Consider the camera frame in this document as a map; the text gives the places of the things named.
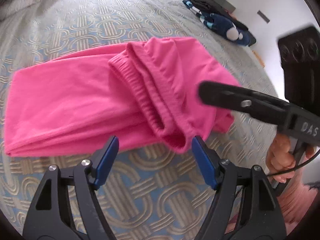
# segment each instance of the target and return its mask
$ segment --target patterned bedspread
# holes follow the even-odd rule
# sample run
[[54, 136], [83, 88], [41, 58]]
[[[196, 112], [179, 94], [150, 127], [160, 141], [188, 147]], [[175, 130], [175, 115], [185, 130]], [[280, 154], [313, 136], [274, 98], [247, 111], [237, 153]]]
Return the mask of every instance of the patterned bedspread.
[[[244, 87], [275, 95], [250, 49], [208, 30], [182, 0], [45, 0], [0, 22], [1, 128], [14, 71], [74, 51], [153, 36], [194, 36]], [[274, 128], [245, 114], [234, 116], [229, 133], [212, 133], [208, 146], [236, 165], [265, 167]], [[53, 163], [60, 168], [76, 165], [84, 156], [10, 158], [0, 142], [0, 208], [21, 232], [46, 168]], [[76, 226], [84, 231], [72, 187], [69, 193]], [[190, 240], [213, 195], [191, 152], [176, 155], [157, 144], [119, 153], [98, 199], [119, 240]]]

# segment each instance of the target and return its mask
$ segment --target folded pink clothing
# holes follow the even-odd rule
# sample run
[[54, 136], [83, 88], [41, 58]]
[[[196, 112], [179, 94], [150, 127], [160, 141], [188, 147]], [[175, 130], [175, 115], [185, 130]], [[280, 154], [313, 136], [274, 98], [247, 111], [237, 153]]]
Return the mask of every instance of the folded pink clothing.
[[238, 85], [193, 38], [101, 46], [21, 69], [8, 95], [5, 152], [90, 153], [116, 135], [121, 150], [164, 142], [183, 153], [193, 136], [233, 122], [230, 111], [200, 102], [203, 80]]

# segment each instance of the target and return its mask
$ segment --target human hand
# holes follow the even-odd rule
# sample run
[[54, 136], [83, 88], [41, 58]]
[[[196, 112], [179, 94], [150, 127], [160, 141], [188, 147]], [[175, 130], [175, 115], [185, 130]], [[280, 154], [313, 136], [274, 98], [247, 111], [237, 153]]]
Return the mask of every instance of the human hand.
[[[284, 134], [277, 133], [267, 153], [266, 165], [271, 173], [279, 171], [285, 171], [294, 168], [296, 161], [291, 153], [290, 139]], [[315, 154], [315, 148], [308, 146], [306, 150], [306, 158], [310, 159]], [[286, 174], [277, 175], [273, 178], [281, 183], [286, 183], [287, 179], [291, 179], [294, 176], [294, 171]]]

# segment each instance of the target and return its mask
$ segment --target silver bolt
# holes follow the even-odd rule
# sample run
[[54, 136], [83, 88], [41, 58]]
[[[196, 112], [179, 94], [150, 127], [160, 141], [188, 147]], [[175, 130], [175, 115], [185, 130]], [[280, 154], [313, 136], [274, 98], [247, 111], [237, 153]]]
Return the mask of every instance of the silver bolt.
[[221, 160], [221, 163], [223, 165], [228, 165], [230, 163], [230, 161], [228, 159], [223, 159], [223, 160]]
[[51, 165], [49, 167], [49, 171], [55, 171], [57, 169], [57, 165]]
[[261, 167], [259, 165], [254, 165], [253, 169], [255, 171], [261, 171]]
[[251, 100], [243, 100], [241, 102], [241, 107], [249, 107], [251, 106], [251, 104], [252, 104]]
[[88, 159], [85, 159], [85, 160], [83, 160], [82, 162], [81, 162], [81, 165], [82, 166], [88, 166], [90, 164], [90, 160], [88, 160]]

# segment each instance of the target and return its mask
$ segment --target white wall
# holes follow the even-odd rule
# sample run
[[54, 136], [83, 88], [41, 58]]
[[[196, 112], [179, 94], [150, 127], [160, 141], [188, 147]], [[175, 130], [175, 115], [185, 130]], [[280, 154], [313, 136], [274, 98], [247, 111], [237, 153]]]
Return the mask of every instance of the white wall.
[[[280, 98], [284, 99], [284, 78], [280, 66], [277, 39], [283, 34], [313, 24], [317, 25], [304, 0], [228, 0], [236, 7], [234, 15], [245, 23], [257, 39], [252, 49], [266, 64], [266, 72]], [[269, 19], [267, 24], [259, 15], [262, 11]]]

